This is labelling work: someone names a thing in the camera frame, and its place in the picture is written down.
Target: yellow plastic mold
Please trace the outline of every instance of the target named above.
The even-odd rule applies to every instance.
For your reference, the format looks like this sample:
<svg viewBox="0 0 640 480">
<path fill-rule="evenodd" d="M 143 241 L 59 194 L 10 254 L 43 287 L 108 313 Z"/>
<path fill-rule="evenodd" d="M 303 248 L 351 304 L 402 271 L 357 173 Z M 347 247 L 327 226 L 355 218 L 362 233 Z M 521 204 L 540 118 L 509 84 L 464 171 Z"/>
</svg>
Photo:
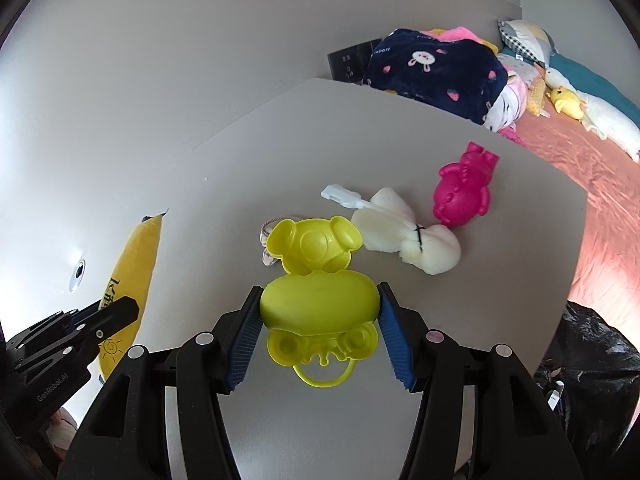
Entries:
<svg viewBox="0 0 640 480">
<path fill-rule="evenodd" d="M 351 253 L 360 247 L 360 231 L 343 216 L 334 216 L 331 220 L 282 220 L 267 238 L 267 251 L 282 260 L 287 274 L 346 269 L 351 263 Z"/>
<path fill-rule="evenodd" d="M 282 259 L 288 273 L 269 283 L 260 299 L 260 315 L 270 330 L 267 348 L 274 361 L 292 367 L 311 386 L 340 384 L 378 344 L 376 285 L 346 270 L 361 244 L 360 232 L 343 217 L 283 220 L 267 240 L 267 250 Z M 303 372 L 302 365 L 315 355 L 327 366 L 330 354 L 348 360 L 338 378 L 321 382 Z"/>
</svg>

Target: yellow duck plush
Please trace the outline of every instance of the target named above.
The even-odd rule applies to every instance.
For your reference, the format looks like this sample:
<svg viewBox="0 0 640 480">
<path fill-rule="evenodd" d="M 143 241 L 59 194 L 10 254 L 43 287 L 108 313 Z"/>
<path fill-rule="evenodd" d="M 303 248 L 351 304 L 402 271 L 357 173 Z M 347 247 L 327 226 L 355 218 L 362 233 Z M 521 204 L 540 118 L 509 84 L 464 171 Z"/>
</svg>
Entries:
<svg viewBox="0 0 640 480">
<path fill-rule="evenodd" d="M 584 117 L 586 103 L 582 101 L 572 90 L 561 86 L 547 94 L 556 112 L 568 115 L 578 121 Z"/>
</svg>

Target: black string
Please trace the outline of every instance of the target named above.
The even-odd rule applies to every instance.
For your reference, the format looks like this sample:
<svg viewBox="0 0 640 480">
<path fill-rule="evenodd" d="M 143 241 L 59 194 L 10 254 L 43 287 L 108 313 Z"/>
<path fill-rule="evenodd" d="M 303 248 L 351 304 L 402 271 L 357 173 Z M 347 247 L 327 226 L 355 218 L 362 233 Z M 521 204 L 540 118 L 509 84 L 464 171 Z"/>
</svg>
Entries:
<svg viewBox="0 0 640 480">
<path fill-rule="evenodd" d="M 425 229 L 425 227 L 422 227 L 420 224 L 415 225 L 415 232 L 418 233 L 418 243 L 420 244 L 420 252 L 423 253 L 424 251 L 422 250 L 422 235 L 420 234 L 421 229 Z"/>
</svg>

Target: wall outlet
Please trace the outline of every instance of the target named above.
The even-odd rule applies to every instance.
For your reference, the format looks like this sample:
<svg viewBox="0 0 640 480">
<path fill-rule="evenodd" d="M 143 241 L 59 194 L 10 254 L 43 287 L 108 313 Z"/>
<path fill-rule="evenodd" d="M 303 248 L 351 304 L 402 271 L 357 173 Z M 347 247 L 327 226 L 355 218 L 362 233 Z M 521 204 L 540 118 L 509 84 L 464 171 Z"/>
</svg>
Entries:
<svg viewBox="0 0 640 480">
<path fill-rule="evenodd" d="M 380 41 L 382 40 L 367 41 L 329 54 L 327 57 L 332 79 L 361 84 L 371 53 Z"/>
</svg>

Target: black trash bag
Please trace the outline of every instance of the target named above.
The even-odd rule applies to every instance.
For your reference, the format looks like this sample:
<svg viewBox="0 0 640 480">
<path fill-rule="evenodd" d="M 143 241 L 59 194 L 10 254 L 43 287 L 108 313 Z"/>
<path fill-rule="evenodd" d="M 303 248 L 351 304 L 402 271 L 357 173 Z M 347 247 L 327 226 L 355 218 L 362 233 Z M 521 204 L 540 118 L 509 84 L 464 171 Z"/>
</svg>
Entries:
<svg viewBox="0 0 640 480">
<path fill-rule="evenodd" d="M 564 383 L 555 413 L 585 479 L 597 478 L 636 410 L 640 352 L 594 310 L 568 301 L 534 379 L 545 395 Z"/>
</svg>

